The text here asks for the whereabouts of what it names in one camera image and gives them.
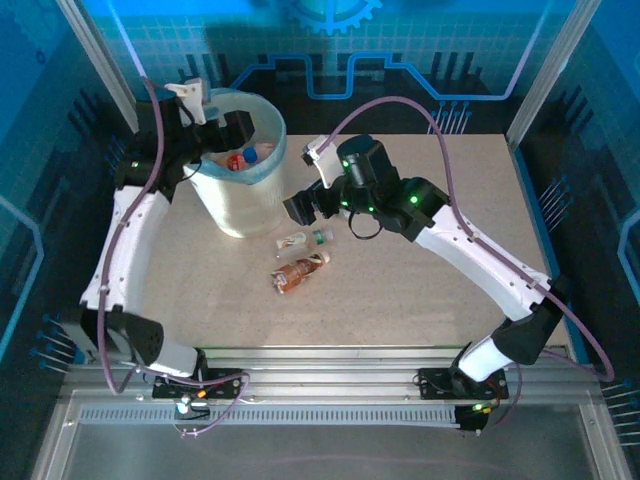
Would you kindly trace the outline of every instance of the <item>metal frame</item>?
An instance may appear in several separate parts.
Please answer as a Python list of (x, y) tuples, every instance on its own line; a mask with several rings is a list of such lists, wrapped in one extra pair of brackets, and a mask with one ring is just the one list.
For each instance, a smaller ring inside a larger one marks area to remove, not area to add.
[(576, 6), (567, 17), (531, 88), (507, 130), (507, 143), (515, 150), (524, 138), (538, 111), (545, 102), (556, 80), (567, 66), (569, 57), (591, 23), (602, 0), (576, 0)]
[[(264, 347), (206, 349), (206, 353), (211, 367), (242, 368), (250, 373), (251, 384), (245, 401), (239, 407), (248, 412), (282, 409), (283, 406), (340, 408), (341, 411), (383, 408), (393, 412), (408, 408), (446, 410), (447, 406), (475, 403), (423, 401), (419, 398), (418, 387), (413, 384), (418, 368), (448, 366), (459, 350), (436, 347)], [(564, 348), (557, 351), (566, 353)], [(126, 368), (115, 369), (119, 381), (126, 371)], [(513, 393), (517, 374), (510, 369), (506, 376)], [(541, 357), (536, 365), (523, 368), (523, 379), (522, 405), (579, 405), (595, 467), (602, 479), (632, 478), (600, 386), (592, 375), (564, 362)], [(166, 409), (173, 405), (172, 401), (153, 400), (150, 394), (151, 386), (136, 376), (124, 395), (114, 397), (105, 385), (100, 366), (72, 367), (61, 389), (61, 400), (46, 432), (32, 478), (62, 478), (72, 454), (78, 425), (83, 423), (83, 409), (145, 406)], [(228, 401), (212, 405), (212, 411), (219, 411), (225, 403)], [(137, 423), (140, 422), (131, 420), (131, 424)], [(172, 424), (173, 420), (165, 416), (164, 420), (151, 423)], [(443, 422), (440, 426), (455, 427), (451, 422), (448, 425)]]
[(106, 47), (91, 15), (81, 1), (56, 0), (62, 13), (67, 18), (78, 41), (89, 56), (89, 60), (100, 75), (111, 97), (120, 109), (122, 116), (133, 132), (138, 131), (135, 99), (131, 89), (118, 68), (115, 60)]

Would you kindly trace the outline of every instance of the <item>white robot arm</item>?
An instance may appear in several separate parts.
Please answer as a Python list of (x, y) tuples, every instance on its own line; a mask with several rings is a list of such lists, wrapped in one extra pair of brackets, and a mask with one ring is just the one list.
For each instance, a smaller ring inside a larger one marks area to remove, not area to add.
[[(561, 284), (524, 265), (464, 216), (467, 228), (463, 229), (449, 197), (423, 178), (400, 179), (384, 146), (369, 135), (353, 137), (337, 148), (329, 144), (318, 154), (316, 149), (325, 140), (318, 137), (305, 149), (303, 159), (320, 170), (321, 180), (285, 201), (289, 216), (309, 225), (315, 221), (315, 211), (325, 218), (336, 214), (338, 208), (350, 210), (351, 218), (371, 215), (381, 230), (400, 233), (431, 250), (484, 290), (506, 320), (482, 340), (465, 347), (452, 366), (452, 377), (459, 377), (462, 383), (479, 383), (511, 363), (534, 363), (562, 318), (560, 310), (534, 287), (563, 297)], [(482, 248), (478, 240), (518, 265), (533, 284)], [(465, 388), (458, 391), (464, 395)]]

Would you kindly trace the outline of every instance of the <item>brown plastic bottle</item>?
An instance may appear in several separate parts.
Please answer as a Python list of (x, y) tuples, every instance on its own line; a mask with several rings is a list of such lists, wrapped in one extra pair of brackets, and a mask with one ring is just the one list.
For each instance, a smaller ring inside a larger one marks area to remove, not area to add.
[(285, 293), (293, 287), (300, 285), (305, 278), (329, 262), (329, 254), (326, 252), (314, 253), (306, 258), (284, 265), (271, 272), (273, 288), (278, 293)]

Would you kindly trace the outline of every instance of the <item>glass panel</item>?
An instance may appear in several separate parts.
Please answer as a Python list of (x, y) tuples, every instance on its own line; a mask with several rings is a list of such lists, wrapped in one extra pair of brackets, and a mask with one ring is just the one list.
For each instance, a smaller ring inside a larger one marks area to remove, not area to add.
[[(135, 95), (144, 98), (107, 2), (85, 4)], [(308, 121), (309, 111), (322, 109), (326, 124), (335, 125), (352, 106), (398, 94), (440, 111), (449, 133), (502, 133), (573, 5), (572, 0), (113, 2), (147, 76), (159, 83), (201, 76), (212, 86), (260, 93), (281, 109), (290, 133), (326, 131), (322, 122)], [(325, 109), (322, 100), (342, 103)], [(416, 123), (398, 120), (372, 128), (425, 130)]]
[[(550, 232), (559, 267), (575, 284), (575, 309), (619, 378), (630, 377), (634, 388), (640, 344), (639, 16), (638, 2), (602, 2), (521, 145), (543, 235)], [(620, 386), (615, 393), (625, 391)], [(614, 413), (637, 410), (625, 405), (630, 398), (613, 399)], [(617, 430), (638, 462), (637, 412), (616, 418), (631, 423)]]
[(54, 1), (0, 2), (0, 31), (0, 476), (15, 479), (74, 355), (43, 318), (95, 268), (130, 133)]

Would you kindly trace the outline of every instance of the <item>clear plastic bin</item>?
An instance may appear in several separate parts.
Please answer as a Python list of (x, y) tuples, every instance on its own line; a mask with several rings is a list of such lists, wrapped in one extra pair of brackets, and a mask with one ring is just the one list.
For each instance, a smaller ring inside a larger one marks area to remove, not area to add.
[[(205, 153), (200, 170), (190, 181), (223, 232), (238, 238), (256, 237), (275, 229), (285, 216), (282, 196), (287, 132), (280, 112), (263, 97), (231, 89), (211, 90), (211, 102), (205, 106), (207, 120), (219, 118), (224, 125), (223, 115), (234, 110), (251, 114), (253, 137), (237, 151)], [(257, 165), (233, 172), (216, 164), (216, 160), (260, 142), (273, 143), (274, 149)], [(185, 174), (191, 175), (193, 168), (185, 167)]]

